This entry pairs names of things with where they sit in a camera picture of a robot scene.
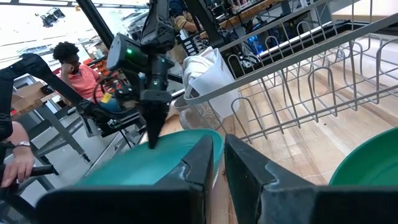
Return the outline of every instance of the cardboard box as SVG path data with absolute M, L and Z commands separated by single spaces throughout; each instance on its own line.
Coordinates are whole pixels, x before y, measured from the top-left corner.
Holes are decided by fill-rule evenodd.
M 12 94 L 11 106 L 17 111 L 22 111 L 30 105 L 33 105 L 36 101 L 45 96 L 40 89 L 43 86 L 43 83 L 37 82 L 18 89 Z

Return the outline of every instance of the human hand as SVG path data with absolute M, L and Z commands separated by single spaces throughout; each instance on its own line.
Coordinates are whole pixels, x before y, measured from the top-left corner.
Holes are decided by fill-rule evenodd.
M 13 154 L 14 160 L 4 170 L 1 187 L 10 186 L 17 177 L 19 182 L 23 182 L 32 173 L 34 156 L 30 148 L 16 147 Z
M 61 67 L 62 74 L 71 74 L 75 67 L 68 63 L 63 63 Z

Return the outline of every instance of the black cable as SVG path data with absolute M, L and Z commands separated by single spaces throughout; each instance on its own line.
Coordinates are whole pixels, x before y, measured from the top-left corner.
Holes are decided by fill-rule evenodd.
M 129 145 L 129 147 L 130 147 L 130 149 L 131 149 L 132 147 L 131 147 L 131 145 L 130 145 L 130 142 L 129 142 L 129 140 L 127 139 L 127 137 L 124 135 L 124 133 L 123 133 L 122 130 L 120 130 L 120 133 L 122 133 L 122 136 L 123 136 L 124 140 L 126 140 L 127 144 Z

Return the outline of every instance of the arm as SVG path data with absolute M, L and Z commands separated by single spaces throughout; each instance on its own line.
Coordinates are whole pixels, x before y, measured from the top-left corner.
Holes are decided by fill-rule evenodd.
M 12 122 L 12 129 L 13 132 L 6 141 L 10 141 L 14 145 L 17 145 L 22 141 L 29 142 L 29 137 L 20 123 Z M 1 187 L 10 186 L 16 177 L 18 177 L 19 182 L 23 182 L 32 172 L 34 156 L 29 147 L 15 147 L 12 153 L 14 154 L 14 160 L 8 164 L 4 170 Z
M 63 64 L 62 65 L 62 70 L 61 70 L 61 79 L 63 82 L 65 82 L 70 88 L 72 88 L 72 90 L 75 90 L 75 87 L 73 87 L 72 82 L 69 79 L 69 73 L 73 70 L 73 67 L 71 65 L 68 64 Z M 69 100 L 67 100 L 65 97 L 63 97 L 61 95 L 62 101 L 71 107 L 74 107 L 74 105 L 69 102 Z
M 180 29 L 185 29 L 189 32 L 196 32 L 198 31 L 195 23 L 189 22 L 184 16 L 177 16 L 175 19 L 175 25 L 177 25 Z

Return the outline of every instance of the yellow object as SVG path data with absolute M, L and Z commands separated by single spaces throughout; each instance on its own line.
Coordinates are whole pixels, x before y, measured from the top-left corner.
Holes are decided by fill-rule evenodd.
M 105 93 L 104 97 L 101 100 L 101 102 L 107 103 L 107 102 L 109 102 L 111 100 L 111 98 L 112 98 L 112 95 L 110 93 Z

